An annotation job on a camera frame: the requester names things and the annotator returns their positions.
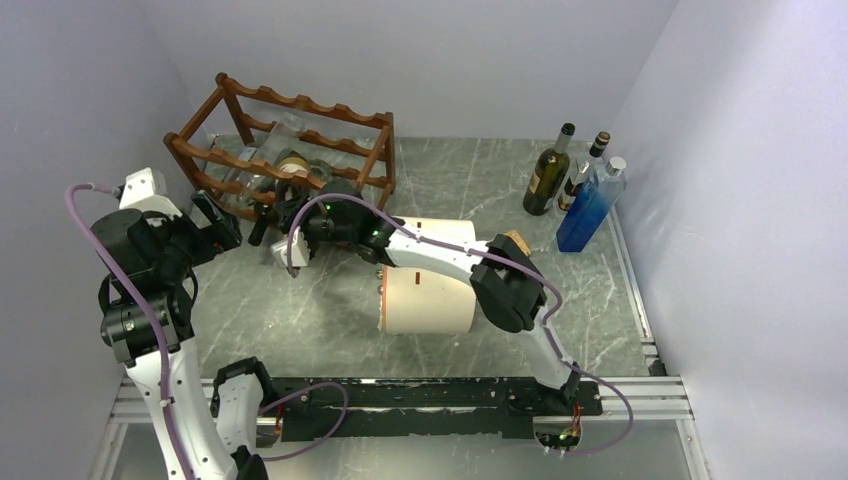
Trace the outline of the dark bottle white label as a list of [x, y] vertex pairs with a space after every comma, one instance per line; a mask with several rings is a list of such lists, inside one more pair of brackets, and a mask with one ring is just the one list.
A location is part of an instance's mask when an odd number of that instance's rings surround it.
[[[330, 165], [323, 160], [306, 160], [302, 155], [298, 152], [293, 151], [281, 162], [278, 167], [283, 173], [290, 174], [310, 174], [316, 177], [317, 179], [328, 182], [332, 179], [332, 170]], [[273, 192], [275, 194], [276, 188], [303, 188], [309, 189], [305, 186], [299, 186], [293, 183], [291, 180], [280, 180], [275, 179], [275, 183], [273, 184], [273, 188], [269, 189], [267, 192]], [[258, 202], [256, 200], [252, 200], [252, 203], [249, 205], [253, 208], [254, 213], [257, 218], [254, 223], [254, 226], [251, 230], [251, 233], [248, 237], [248, 243], [251, 246], [259, 246], [263, 238], [266, 234], [267, 229], [270, 226], [274, 228], [278, 228], [276, 225], [276, 215], [274, 212], [274, 203], [272, 205], [264, 204]]]

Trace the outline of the dark green wine bottle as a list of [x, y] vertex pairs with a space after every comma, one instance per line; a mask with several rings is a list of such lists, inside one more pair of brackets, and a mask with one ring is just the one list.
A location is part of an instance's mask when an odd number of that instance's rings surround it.
[[528, 214], [541, 216], [552, 206], [553, 197], [570, 166], [567, 148], [575, 130], [573, 123], [564, 123], [554, 145], [545, 149], [537, 159], [522, 200]]

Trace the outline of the blue boxed bottle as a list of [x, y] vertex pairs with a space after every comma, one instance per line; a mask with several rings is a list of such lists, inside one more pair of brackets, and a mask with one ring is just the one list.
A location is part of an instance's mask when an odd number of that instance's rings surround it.
[[560, 252], [582, 252], [624, 192], [626, 160], [614, 156], [603, 164], [590, 162], [584, 182], [556, 233]]

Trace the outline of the clear glass liquor bottle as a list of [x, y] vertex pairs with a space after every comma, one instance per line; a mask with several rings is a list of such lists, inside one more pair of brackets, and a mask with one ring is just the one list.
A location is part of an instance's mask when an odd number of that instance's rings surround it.
[[563, 186], [556, 197], [555, 207], [559, 214], [565, 215], [569, 212], [584, 182], [599, 164], [610, 140], [611, 135], [608, 131], [600, 131], [587, 153], [572, 161]]

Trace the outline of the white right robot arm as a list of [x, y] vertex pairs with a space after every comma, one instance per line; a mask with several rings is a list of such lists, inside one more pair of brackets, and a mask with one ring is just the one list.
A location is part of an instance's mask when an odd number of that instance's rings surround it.
[[316, 194], [285, 198], [274, 209], [288, 236], [283, 266], [291, 276], [319, 245], [340, 243], [371, 264], [459, 281], [472, 289], [492, 325], [521, 341], [542, 406], [562, 414], [576, 403], [582, 371], [551, 325], [562, 294], [512, 238], [498, 234], [489, 241], [458, 242], [430, 234], [386, 214], [344, 180]]

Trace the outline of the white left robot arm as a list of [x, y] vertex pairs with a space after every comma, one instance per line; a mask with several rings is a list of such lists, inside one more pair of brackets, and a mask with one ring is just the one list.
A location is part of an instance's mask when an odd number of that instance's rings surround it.
[[109, 270], [98, 292], [100, 335], [142, 396], [169, 478], [265, 479], [257, 417], [273, 409], [277, 388], [250, 357], [225, 367], [206, 397], [191, 323], [197, 294], [184, 286], [242, 235], [207, 192], [191, 199], [207, 226], [162, 207], [122, 208], [91, 226]]

